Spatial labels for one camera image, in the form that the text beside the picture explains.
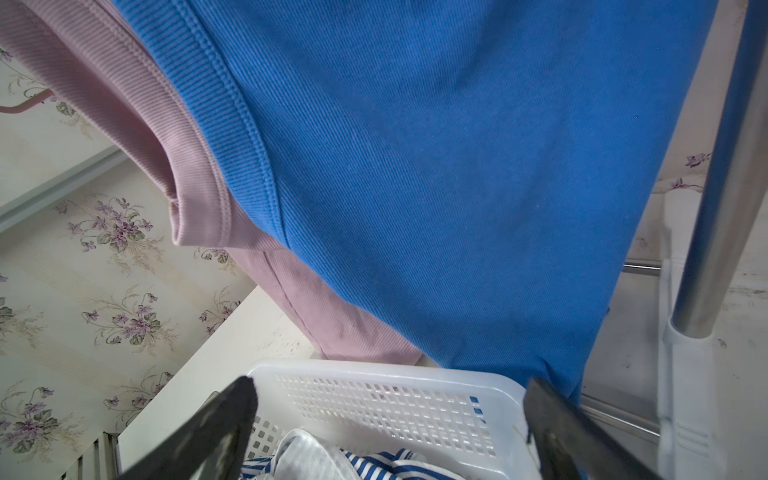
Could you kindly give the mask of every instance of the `metal rod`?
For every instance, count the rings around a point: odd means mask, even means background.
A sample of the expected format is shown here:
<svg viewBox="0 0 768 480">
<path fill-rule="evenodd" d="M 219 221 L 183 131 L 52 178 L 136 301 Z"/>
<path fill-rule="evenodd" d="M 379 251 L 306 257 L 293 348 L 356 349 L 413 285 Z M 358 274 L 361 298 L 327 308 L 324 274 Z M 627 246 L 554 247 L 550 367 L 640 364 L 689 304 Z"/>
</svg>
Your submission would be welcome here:
<svg viewBox="0 0 768 480">
<path fill-rule="evenodd" d="M 628 412 L 595 397 L 581 395 L 581 410 L 591 419 L 626 432 L 646 442 L 659 444 L 659 422 Z"/>
<path fill-rule="evenodd" d="M 636 273 L 638 275 L 661 275 L 661 262 L 658 260 L 635 260 L 627 258 L 624 261 L 624 273 Z"/>
<path fill-rule="evenodd" d="M 768 2 L 750 2 L 672 325 L 712 333 L 768 184 Z"/>
</svg>

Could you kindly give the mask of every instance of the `pink shirt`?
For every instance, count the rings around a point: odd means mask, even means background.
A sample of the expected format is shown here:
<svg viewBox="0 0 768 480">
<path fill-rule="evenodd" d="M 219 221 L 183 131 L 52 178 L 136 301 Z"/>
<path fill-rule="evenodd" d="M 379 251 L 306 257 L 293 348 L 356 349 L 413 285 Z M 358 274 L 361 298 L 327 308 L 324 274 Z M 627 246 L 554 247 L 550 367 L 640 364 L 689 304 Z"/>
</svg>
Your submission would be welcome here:
<svg viewBox="0 0 768 480">
<path fill-rule="evenodd" d="M 253 224 L 177 92 L 108 0 L 9 0 L 0 45 L 166 194 L 176 245 L 226 248 L 320 354 L 408 364 L 421 356 Z"/>
</svg>

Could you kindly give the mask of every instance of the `wall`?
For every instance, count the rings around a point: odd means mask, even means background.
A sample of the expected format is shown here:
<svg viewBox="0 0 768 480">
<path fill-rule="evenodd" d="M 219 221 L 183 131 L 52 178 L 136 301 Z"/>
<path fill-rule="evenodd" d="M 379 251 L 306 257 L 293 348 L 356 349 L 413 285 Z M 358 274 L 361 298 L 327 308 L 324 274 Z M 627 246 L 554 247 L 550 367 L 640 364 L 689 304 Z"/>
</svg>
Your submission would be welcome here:
<svg viewBox="0 0 768 480">
<path fill-rule="evenodd" d="M 0 104 L 45 86 L 0 49 Z M 54 98 L 0 114 L 0 207 L 111 143 Z M 59 478 L 121 432 L 255 285 L 176 247 L 164 195 L 125 161 L 0 233 L 0 476 Z"/>
</svg>

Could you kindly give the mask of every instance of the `white plastic basket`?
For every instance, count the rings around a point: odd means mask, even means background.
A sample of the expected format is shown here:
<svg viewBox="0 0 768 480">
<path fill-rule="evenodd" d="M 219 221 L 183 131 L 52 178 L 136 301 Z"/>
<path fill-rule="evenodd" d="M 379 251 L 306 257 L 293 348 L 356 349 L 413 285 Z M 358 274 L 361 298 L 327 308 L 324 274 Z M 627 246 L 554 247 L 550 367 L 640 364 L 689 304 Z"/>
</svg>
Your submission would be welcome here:
<svg viewBox="0 0 768 480">
<path fill-rule="evenodd" d="M 358 454 L 407 448 L 468 480 L 540 479 L 526 444 L 525 389 L 491 373 L 330 360 L 267 360 L 246 458 L 291 429 Z"/>
</svg>

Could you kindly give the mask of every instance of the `striped cloth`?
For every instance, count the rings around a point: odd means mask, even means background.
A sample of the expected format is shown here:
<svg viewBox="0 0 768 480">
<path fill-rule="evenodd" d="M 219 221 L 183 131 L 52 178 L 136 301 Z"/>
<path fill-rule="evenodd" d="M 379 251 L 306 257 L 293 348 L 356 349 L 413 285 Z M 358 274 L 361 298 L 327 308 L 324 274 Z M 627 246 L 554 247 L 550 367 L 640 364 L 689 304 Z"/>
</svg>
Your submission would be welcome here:
<svg viewBox="0 0 768 480">
<path fill-rule="evenodd" d="M 424 455 L 408 449 L 400 449 L 395 454 L 379 452 L 368 456 L 358 456 L 345 449 L 339 450 L 348 458 L 362 480 L 464 480 L 460 475 L 426 463 Z M 275 457 L 265 457 L 245 461 L 240 470 L 240 480 L 271 474 L 275 469 L 274 459 Z"/>
</svg>

